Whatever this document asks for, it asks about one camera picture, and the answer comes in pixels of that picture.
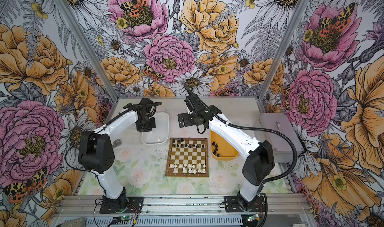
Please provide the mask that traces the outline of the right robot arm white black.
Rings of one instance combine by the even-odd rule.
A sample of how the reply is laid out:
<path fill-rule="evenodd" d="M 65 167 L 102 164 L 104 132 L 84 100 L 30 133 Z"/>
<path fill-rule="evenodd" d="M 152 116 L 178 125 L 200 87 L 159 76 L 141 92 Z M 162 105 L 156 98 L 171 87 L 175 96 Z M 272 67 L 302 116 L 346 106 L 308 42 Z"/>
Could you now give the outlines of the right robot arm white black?
<path fill-rule="evenodd" d="M 245 182 L 238 193 L 238 204 L 247 212 L 256 198 L 261 195 L 263 180 L 275 167 L 273 148 L 268 141 L 263 143 L 243 132 L 243 127 L 235 127 L 216 106 L 207 106 L 189 88 L 184 100 L 188 112 L 178 115 L 181 128 L 203 126 L 205 130 L 218 134 L 229 143 L 245 160 L 242 168 Z"/>

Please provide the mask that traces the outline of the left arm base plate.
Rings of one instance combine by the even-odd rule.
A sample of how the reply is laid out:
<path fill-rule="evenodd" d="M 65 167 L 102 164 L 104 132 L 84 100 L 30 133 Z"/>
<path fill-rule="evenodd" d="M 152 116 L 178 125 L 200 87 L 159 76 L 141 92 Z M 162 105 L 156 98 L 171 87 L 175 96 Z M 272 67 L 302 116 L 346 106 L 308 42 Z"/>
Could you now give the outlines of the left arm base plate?
<path fill-rule="evenodd" d="M 109 199 L 103 197 L 100 214 L 139 214 L 142 212 L 144 197 L 122 197 Z"/>

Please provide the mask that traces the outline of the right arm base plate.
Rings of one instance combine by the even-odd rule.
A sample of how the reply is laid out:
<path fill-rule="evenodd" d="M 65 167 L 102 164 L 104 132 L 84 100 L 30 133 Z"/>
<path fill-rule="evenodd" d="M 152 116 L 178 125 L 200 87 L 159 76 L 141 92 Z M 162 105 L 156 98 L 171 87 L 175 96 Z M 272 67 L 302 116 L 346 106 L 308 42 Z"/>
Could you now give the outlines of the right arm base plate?
<path fill-rule="evenodd" d="M 265 213 L 268 210 L 267 195 L 261 193 L 251 202 L 246 201 L 242 196 L 224 196 L 224 207 L 227 213 Z"/>

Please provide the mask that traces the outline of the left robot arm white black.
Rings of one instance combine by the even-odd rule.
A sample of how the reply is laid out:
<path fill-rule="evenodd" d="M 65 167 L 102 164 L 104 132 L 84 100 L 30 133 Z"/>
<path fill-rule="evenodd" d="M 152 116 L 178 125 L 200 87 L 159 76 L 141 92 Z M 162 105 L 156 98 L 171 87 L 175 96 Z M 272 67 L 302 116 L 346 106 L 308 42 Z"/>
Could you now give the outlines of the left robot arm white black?
<path fill-rule="evenodd" d="M 132 125 L 139 133 L 150 132 L 156 128 L 154 115 L 161 102 L 142 98 L 140 103 L 129 103 L 124 110 L 109 122 L 94 131 L 83 131 L 79 140 L 78 162 L 86 172 L 95 175 L 104 190 L 102 210 L 123 213 L 136 207 L 129 205 L 126 189 L 118 180 L 113 168 L 115 153 L 113 141 Z"/>

